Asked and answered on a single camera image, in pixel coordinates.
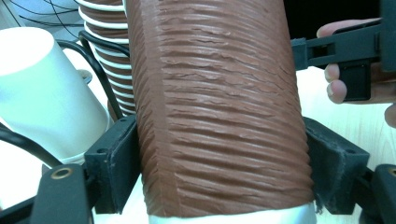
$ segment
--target light wooden surface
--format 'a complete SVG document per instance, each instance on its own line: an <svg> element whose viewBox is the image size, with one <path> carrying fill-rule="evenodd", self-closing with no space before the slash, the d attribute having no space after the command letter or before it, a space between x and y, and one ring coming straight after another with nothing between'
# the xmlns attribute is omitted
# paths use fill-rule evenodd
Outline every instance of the light wooden surface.
<svg viewBox="0 0 396 224"><path fill-rule="evenodd" d="M74 53L66 54L72 55L70 58L77 68L91 71ZM388 105L335 105L327 98L327 82L322 70L311 67L298 72L297 77L304 116L319 121L370 152L369 168L374 169L381 163L396 163L396 130L390 128L383 117ZM91 87L105 103L103 90L97 85L94 80ZM41 162L2 142L0 149L0 205L7 207L35 195ZM95 216L95 223L148 223L141 187L138 181L123 215ZM358 223L360 209L357 206L355 210L354 216L333 216L323 211L318 215L318 223Z"/></svg>

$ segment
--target cup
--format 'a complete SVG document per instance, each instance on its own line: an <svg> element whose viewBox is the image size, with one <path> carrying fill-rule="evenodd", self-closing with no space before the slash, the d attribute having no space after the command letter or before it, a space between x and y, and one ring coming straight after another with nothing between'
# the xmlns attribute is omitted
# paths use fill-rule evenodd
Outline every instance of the cup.
<svg viewBox="0 0 396 224"><path fill-rule="evenodd" d="M0 39L0 117L63 163L83 163L108 112L49 32L17 27Z"/></svg>

